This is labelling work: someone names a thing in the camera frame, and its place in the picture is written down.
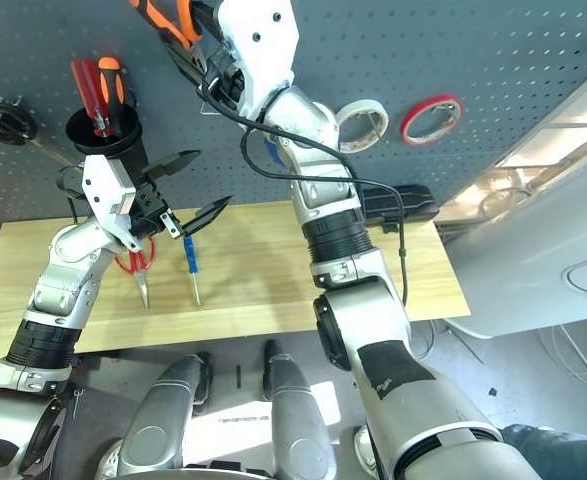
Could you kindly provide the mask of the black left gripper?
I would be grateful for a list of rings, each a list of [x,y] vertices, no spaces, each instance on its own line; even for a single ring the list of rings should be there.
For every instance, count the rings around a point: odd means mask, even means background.
[[[167,231],[172,238],[179,238],[181,234],[192,236],[211,224],[227,207],[233,198],[232,195],[224,196],[200,208],[181,230],[179,219],[158,190],[154,181],[179,173],[200,154],[200,150],[183,150],[165,156],[142,170],[143,176],[136,183],[136,195],[130,210],[130,232],[134,237],[152,237],[163,231]]]

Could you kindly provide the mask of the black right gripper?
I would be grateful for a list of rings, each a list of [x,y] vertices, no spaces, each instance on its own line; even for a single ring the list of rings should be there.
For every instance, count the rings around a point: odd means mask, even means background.
[[[214,38],[222,38],[215,9],[205,2],[191,3],[191,18],[198,34],[206,30]],[[163,37],[162,43],[180,73],[193,85],[207,81],[212,98],[236,112],[244,91],[244,75],[225,47],[218,47],[206,58],[199,46],[186,49],[173,37]]]

